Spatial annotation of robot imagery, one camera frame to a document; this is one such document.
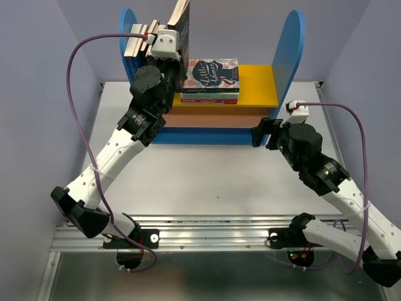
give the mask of wall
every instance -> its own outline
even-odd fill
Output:
[[[77,40],[55,0],[2,1],[0,14],[0,300],[34,300],[61,221],[50,192],[84,154],[65,87]],[[83,53],[71,76],[88,132],[99,85]]]
[[[57,0],[75,36],[82,40],[118,30],[123,8],[139,23],[165,24],[176,0]],[[301,9],[306,41],[296,80],[325,80],[328,71],[367,7],[369,0],[191,0],[191,58],[232,58],[242,64],[271,64],[288,13]],[[127,80],[115,39],[85,48],[101,81]]]
[[[325,100],[354,108],[367,137],[370,199],[401,227],[401,1],[373,0],[323,85]],[[358,127],[330,110],[347,167],[362,187]]]

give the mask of purple cable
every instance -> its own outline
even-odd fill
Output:
[[[359,130],[361,133],[361,138],[362,138],[362,159],[363,159],[363,207],[365,208],[363,211],[363,228],[362,228],[362,240],[361,240],[361,245],[359,247],[359,252],[358,252],[358,258],[355,262],[355,265],[353,268],[349,271],[345,270],[345,267],[343,264],[341,264],[341,267],[343,268],[344,272],[347,275],[352,275],[356,272],[356,270],[359,268],[359,264],[362,260],[362,255],[363,251],[365,249],[365,242],[366,242],[366,237],[367,237],[367,232],[368,232],[368,220],[369,220],[369,212],[368,212],[368,161],[367,161],[367,152],[366,152],[366,139],[365,139],[365,131],[363,129],[363,125],[361,120],[359,119],[358,115],[348,106],[342,105],[340,103],[320,103],[320,102],[306,102],[306,103],[298,103],[297,108],[300,105],[307,105],[307,106],[328,106],[328,107],[340,107],[344,108],[345,110],[349,111],[353,118],[357,121],[357,124],[359,126]]]
[[[82,126],[80,124],[80,121],[78,120],[78,116],[76,115],[76,110],[75,110],[75,106],[74,106],[74,101],[73,101],[73,97],[71,95],[71,84],[70,84],[70,76],[71,76],[71,66],[73,64],[73,60],[74,57],[76,55],[76,53],[78,52],[78,50],[86,43],[90,42],[90,41],[94,41],[94,40],[99,40],[99,39],[103,39],[103,38],[126,38],[126,37],[134,37],[134,38],[142,38],[144,40],[147,39],[147,36],[143,35],[143,34],[136,34],[136,33],[106,33],[106,34],[98,34],[96,36],[91,36],[89,38],[86,38],[82,41],[80,41],[74,48],[73,52],[71,53],[70,59],[68,60],[68,65],[67,65],[67,94],[68,94],[68,101],[70,103],[70,107],[71,107],[71,112],[73,114],[74,117],[74,121],[76,124],[76,127],[81,135],[81,138],[85,144],[85,148],[86,151],[89,155],[90,161],[93,165],[93,167],[95,169],[98,169],[98,165],[96,163],[96,159],[95,156],[93,155],[93,152],[89,146],[89,142],[88,139],[85,137],[85,133],[83,132]],[[117,233],[119,233],[123,238],[125,238],[129,243],[133,244],[134,246],[136,246],[137,248],[143,249],[143,250],[147,250],[148,252],[150,252],[153,256],[154,256],[154,261],[152,262],[152,264],[148,267],[139,269],[139,270],[129,270],[123,267],[123,269],[127,272],[143,272],[146,271],[150,268],[152,268],[156,262],[157,262],[157,255],[156,252],[154,252],[152,249],[148,248],[147,246],[143,246],[140,243],[137,243],[136,241],[132,240],[131,238],[129,238],[126,234],[123,233],[123,231],[120,230],[120,228],[115,224],[115,219],[114,219],[114,214],[113,211],[109,205],[109,203],[106,200],[106,197],[103,193],[103,189],[102,189],[102,185],[100,183],[100,178],[99,178],[99,173],[94,170],[95,173],[95,181],[96,181],[96,185],[97,185],[97,189],[100,195],[100,198],[102,199],[103,204],[105,205],[105,207],[107,208],[108,213],[110,214],[110,221],[112,222],[112,225],[115,229],[115,231],[117,231]]]

